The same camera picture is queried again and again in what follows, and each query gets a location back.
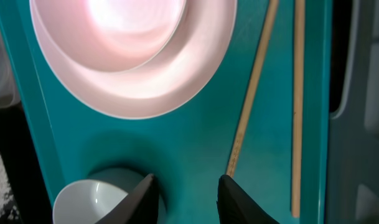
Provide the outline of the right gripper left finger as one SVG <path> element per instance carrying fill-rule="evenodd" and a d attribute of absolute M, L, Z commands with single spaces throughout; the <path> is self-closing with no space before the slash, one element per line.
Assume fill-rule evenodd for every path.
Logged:
<path fill-rule="evenodd" d="M 96 224 L 157 224 L 159 196 L 158 180 L 154 174 L 148 174 Z"/>

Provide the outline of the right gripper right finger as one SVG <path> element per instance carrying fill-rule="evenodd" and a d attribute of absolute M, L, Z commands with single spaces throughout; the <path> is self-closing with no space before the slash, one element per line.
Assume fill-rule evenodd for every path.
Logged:
<path fill-rule="evenodd" d="M 226 174 L 218 180 L 217 209 L 220 224 L 279 224 Z"/>

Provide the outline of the grey small bowl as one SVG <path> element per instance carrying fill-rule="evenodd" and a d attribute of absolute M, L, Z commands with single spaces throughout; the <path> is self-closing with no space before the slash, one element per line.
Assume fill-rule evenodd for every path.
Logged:
<path fill-rule="evenodd" d="M 54 224 L 95 224 L 122 201 L 146 175 L 124 168 L 109 168 L 64 187 L 54 202 Z M 166 222 L 166 206 L 159 187 L 159 217 Z"/>

